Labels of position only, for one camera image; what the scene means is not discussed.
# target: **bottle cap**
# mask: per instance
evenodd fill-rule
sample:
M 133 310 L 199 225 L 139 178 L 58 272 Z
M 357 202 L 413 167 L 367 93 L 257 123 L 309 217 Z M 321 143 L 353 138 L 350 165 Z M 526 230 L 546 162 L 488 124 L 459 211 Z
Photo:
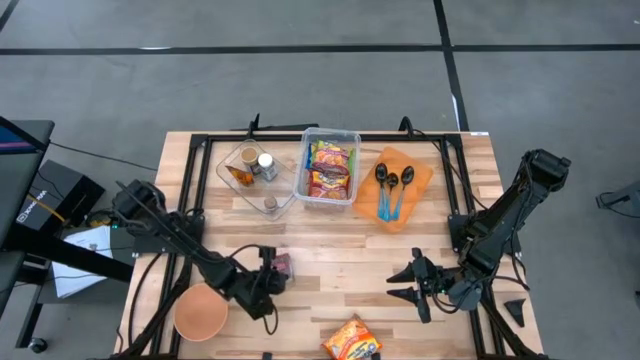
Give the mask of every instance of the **bottle cap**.
M 258 156 L 258 164 L 262 167 L 269 167 L 273 164 L 273 157 L 269 154 L 261 154 Z

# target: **clear glass tray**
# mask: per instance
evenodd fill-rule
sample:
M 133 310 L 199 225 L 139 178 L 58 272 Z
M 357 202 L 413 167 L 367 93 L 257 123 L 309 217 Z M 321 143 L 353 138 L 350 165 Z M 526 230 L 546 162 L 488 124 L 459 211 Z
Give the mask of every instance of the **clear glass tray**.
M 296 175 L 274 157 L 273 161 L 278 170 L 278 175 L 276 175 L 273 180 L 266 181 L 262 175 L 258 174 L 253 176 L 252 185 L 244 186 L 240 184 L 238 180 L 231 175 L 231 172 L 226 166 L 233 166 L 239 170 L 250 171 L 240 158 L 242 150 L 248 147 L 256 149 L 258 156 L 266 152 L 255 140 L 245 140 L 218 164 L 216 173 L 222 181 L 229 185 L 238 195 L 242 196 L 242 198 L 251 204 L 262 216 L 271 221 L 275 221 L 287 212 L 291 204 L 295 202 L 296 198 L 293 196 L 293 183 L 295 182 Z M 264 206 L 264 199 L 270 195 L 278 201 L 278 208 L 272 211 L 267 210 Z

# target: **black box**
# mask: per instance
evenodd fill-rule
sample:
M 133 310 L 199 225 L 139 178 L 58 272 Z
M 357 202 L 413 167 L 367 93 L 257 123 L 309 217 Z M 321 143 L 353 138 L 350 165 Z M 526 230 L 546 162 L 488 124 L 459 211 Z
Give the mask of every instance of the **black box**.
M 69 225 L 79 226 L 104 189 L 79 172 L 47 160 L 36 174 L 29 193 L 67 219 Z M 62 225 L 60 219 L 29 198 L 22 204 L 16 221 L 49 234 L 57 232 Z

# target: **monitor screen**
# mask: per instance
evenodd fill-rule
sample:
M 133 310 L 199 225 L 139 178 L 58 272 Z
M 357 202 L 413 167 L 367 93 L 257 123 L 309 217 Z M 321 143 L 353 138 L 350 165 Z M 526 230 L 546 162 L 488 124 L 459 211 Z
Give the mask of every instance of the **monitor screen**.
M 0 124 L 0 154 L 32 153 L 36 147 Z

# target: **spoon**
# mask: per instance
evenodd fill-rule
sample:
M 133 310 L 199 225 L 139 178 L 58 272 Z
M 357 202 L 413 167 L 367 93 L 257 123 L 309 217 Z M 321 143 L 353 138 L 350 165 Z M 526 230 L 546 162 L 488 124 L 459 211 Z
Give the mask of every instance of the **spoon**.
M 385 221 L 391 220 L 391 193 L 393 188 L 398 185 L 398 175 L 395 173 L 391 173 L 387 175 L 387 184 L 389 184 L 389 201 L 387 202 L 387 207 L 384 209 L 384 219 Z
M 398 220 L 398 217 L 400 216 L 400 208 L 402 208 L 402 199 L 404 199 L 404 188 L 406 188 L 407 185 L 411 184 L 414 175 L 415 170 L 413 170 L 412 166 L 407 166 L 406 168 L 404 168 L 404 170 L 402 170 L 402 175 L 400 176 L 402 178 L 402 192 L 400 193 L 400 198 L 396 203 L 396 209 L 393 210 L 393 216 L 391 217 L 391 220 Z
M 380 197 L 378 199 L 378 217 L 384 220 L 384 209 L 387 206 L 384 182 L 387 179 L 387 165 L 380 163 L 376 166 L 376 180 L 380 183 Z

